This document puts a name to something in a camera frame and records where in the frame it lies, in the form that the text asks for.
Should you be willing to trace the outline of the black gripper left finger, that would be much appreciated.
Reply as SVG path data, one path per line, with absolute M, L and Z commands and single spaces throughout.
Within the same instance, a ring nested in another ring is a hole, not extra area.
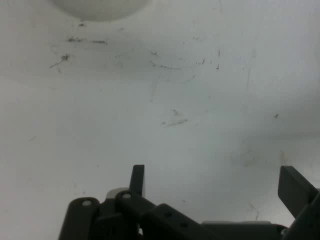
M 200 240 L 203 228 L 167 204 L 142 196 L 144 165 L 132 168 L 129 188 L 100 203 L 82 197 L 68 205 L 60 240 Z

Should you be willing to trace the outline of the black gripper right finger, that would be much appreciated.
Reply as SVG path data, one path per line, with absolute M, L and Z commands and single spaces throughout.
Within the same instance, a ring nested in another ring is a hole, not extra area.
M 293 166 L 281 166 L 278 197 L 294 217 L 282 231 L 284 240 L 318 240 L 320 238 L 320 190 Z

